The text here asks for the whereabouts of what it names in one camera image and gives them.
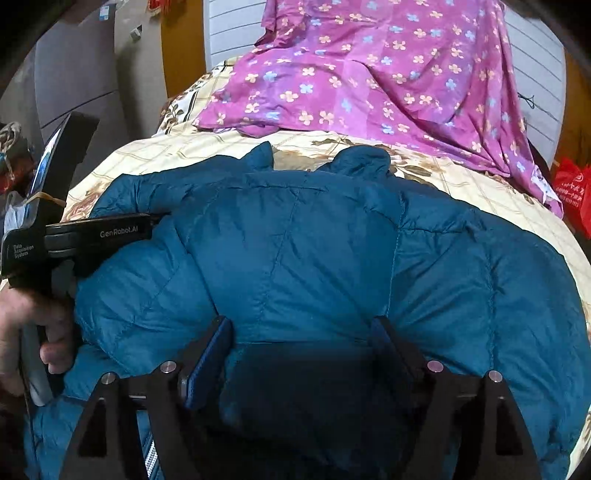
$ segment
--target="wall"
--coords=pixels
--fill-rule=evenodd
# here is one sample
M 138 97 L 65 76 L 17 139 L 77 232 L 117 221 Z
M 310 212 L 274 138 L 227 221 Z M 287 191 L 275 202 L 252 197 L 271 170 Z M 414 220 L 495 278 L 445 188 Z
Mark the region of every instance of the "wall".
M 509 8 L 505 21 L 513 52 L 519 93 L 534 97 L 535 108 L 520 100 L 527 136 L 550 165 L 560 137 L 566 94 L 566 65 L 560 40 L 539 20 L 523 18 Z
M 209 20 L 208 69 L 229 57 L 247 52 L 265 33 L 261 27 L 264 0 L 204 1 L 209 2 L 204 13 L 204 21 Z

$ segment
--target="cream floral bedspread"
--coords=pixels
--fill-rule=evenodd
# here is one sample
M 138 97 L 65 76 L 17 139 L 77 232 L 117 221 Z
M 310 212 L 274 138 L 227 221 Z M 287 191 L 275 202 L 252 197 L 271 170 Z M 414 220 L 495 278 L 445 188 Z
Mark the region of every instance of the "cream floral bedspread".
M 314 170 L 350 145 L 376 145 L 389 152 L 391 171 L 396 175 L 430 184 L 536 233 L 552 244 L 564 255 L 576 281 L 591 336 L 591 266 L 587 258 L 562 220 L 536 200 L 518 193 L 502 178 L 485 176 L 456 165 L 448 158 L 424 155 L 405 145 L 383 145 L 331 132 L 280 131 L 255 139 L 233 130 L 198 131 L 191 122 L 211 101 L 212 93 L 226 84 L 234 62 L 232 59 L 218 65 L 174 99 L 163 112 L 160 128 L 152 138 L 132 142 L 115 151 L 74 187 L 68 195 L 64 220 L 85 218 L 111 181 L 124 173 L 143 174 L 184 167 L 218 154 L 241 158 L 263 141 L 269 141 L 275 148 L 276 169 Z M 590 445 L 591 412 L 571 454 L 571 471 Z

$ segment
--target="black cable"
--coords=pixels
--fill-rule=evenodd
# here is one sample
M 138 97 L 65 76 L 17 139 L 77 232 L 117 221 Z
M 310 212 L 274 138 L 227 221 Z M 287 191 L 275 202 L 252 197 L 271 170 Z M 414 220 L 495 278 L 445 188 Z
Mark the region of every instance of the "black cable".
M 532 110 L 535 109 L 534 95 L 532 95 L 531 98 L 527 98 L 525 95 L 522 95 L 519 92 L 517 92 L 517 96 L 525 100 Z

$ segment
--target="metal screw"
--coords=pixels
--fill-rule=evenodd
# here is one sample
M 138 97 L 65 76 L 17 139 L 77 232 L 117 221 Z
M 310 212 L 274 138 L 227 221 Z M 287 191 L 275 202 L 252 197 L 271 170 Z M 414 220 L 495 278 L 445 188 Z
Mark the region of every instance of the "metal screw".
M 100 382 L 103 385 L 111 385 L 117 379 L 117 374 L 114 372 L 105 373 L 101 378 Z
M 172 360 L 168 360 L 167 362 L 164 362 L 162 365 L 160 365 L 160 371 L 163 374 L 172 373 L 176 369 L 177 369 L 177 364 L 175 362 L 173 362 Z
M 427 368 L 434 374 L 443 372 L 443 364 L 441 362 L 438 362 L 437 360 L 430 360 L 427 364 Z
M 503 376 L 501 375 L 501 372 L 498 372 L 496 370 L 491 370 L 490 372 L 488 372 L 488 378 L 490 378 L 494 383 L 501 383 L 503 381 Z

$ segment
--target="jacket sleeve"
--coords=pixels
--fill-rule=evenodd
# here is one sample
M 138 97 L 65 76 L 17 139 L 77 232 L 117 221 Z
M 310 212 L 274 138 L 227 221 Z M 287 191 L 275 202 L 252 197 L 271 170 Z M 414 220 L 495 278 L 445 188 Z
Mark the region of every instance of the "jacket sleeve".
M 125 213 L 168 213 L 195 189 L 230 176 L 272 168 L 272 147 L 264 142 L 241 160 L 216 155 L 188 167 L 147 175 L 121 175 L 101 195 L 90 218 Z

